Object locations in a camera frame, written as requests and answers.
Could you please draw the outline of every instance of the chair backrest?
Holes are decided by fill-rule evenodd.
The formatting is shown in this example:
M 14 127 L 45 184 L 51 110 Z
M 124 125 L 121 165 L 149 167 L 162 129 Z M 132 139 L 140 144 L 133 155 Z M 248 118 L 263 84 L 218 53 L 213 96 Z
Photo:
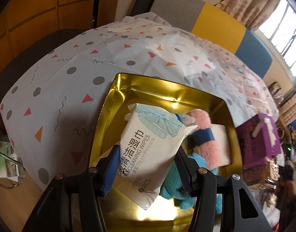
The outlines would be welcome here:
M 212 41 L 241 59 L 261 78 L 272 56 L 262 41 L 224 11 L 202 0 L 154 0 L 150 11 L 188 32 Z

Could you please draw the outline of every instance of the purple box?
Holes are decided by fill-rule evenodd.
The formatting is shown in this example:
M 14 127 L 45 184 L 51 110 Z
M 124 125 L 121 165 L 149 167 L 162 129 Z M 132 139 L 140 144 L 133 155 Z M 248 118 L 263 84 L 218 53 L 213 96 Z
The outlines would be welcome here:
M 258 135 L 255 138 L 252 137 L 252 133 L 256 126 L 259 123 L 263 123 L 265 118 L 270 119 L 271 125 L 273 127 L 272 132 L 276 137 L 275 144 L 273 146 L 271 145 L 271 140 L 266 124 L 262 125 Z M 237 127 L 236 132 L 240 143 L 244 169 L 266 164 L 269 159 L 273 158 L 273 156 L 281 153 L 276 125 L 273 121 L 273 118 L 266 114 L 258 113 Z

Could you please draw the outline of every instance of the curtain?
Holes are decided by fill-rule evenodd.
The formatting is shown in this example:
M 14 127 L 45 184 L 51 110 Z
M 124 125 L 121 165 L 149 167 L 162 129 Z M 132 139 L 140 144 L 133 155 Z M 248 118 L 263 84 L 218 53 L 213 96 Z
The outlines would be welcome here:
M 264 23 L 280 0 L 224 0 L 216 5 L 251 31 Z
M 284 125 L 288 125 L 296 119 L 296 94 L 281 107 L 279 113 Z

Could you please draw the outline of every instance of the black wavy line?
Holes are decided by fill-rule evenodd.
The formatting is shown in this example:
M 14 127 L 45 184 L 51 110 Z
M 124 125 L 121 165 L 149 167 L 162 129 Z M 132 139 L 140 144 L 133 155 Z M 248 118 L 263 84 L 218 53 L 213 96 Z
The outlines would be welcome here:
M 57 122 L 58 122 L 58 124 L 56 125 L 56 127 L 55 127 L 55 131 L 56 131 L 56 128 L 58 127 L 58 125 L 59 125 L 59 118 L 60 118 L 60 115 L 61 115 L 61 109 L 64 107 L 64 104 L 63 104 L 63 102 L 66 100 L 66 97 L 64 97 L 65 99 L 62 101 L 62 107 L 59 109 L 59 116 L 58 116 L 58 118 L 57 118 Z
M 70 57 L 70 58 L 58 59 L 57 62 L 58 62 L 58 61 L 61 62 L 61 61 L 65 61 L 65 60 L 69 61 L 70 59 L 72 59 L 72 58 Z
M 34 74 L 33 74 L 32 80 L 31 80 L 31 82 L 30 82 L 31 84 L 32 84 L 32 81 L 34 80 L 34 77 L 35 77 L 35 73 L 36 73 L 37 68 L 38 68 L 38 67 L 36 67 L 35 72 L 34 72 Z
M 80 131 L 80 133 L 78 133 L 78 129 L 75 128 L 74 131 L 73 131 L 73 135 L 74 135 L 75 131 L 77 132 L 77 135 L 81 135 L 82 132 L 84 132 L 86 136 L 89 136 L 91 133 L 94 133 L 94 130 L 90 130 L 89 133 L 87 134 L 87 131 L 86 131 L 85 128 L 82 128 L 82 130 Z
M 101 61 L 101 60 L 96 60 L 96 59 L 95 59 L 95 60 L 93 60 L 93 63 L 99 63 L 100 61 Z M 115 64 L 113 61 L 109 61 L 109 62 L 108 62 L 108 61 L 101 61 L 101 63 L 108 63 L 108 64 L 109 64 L 109 63 L 112 63 L 112 64 Z

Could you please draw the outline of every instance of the silver rivet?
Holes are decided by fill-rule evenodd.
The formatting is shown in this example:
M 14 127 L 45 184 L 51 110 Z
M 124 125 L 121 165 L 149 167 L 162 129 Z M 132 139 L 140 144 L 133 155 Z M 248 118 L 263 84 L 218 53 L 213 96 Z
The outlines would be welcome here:
M 207 173 L 207 169 L 204 168 L 204 167 L 201 167 L 201 168 L 198 170 L 198 172 L 201 173 L 201 174 L 205 174 L 205 173 Z
M 56 178 L 57 180 L 61 180 L 61 179 L 63 178 L 63 173 L 58 173 L 58 174 L 56 174 L 55 178 Z
M 96 173 L 98 170 L 97 170 L 97 168 L 96 167 L 90 167 L 89 169 L 88 169 L 88 172 L 89 173 Z
M 238 174 L 233 174 L 232 178 L 236 181 L 240 180 L 240 176 Z

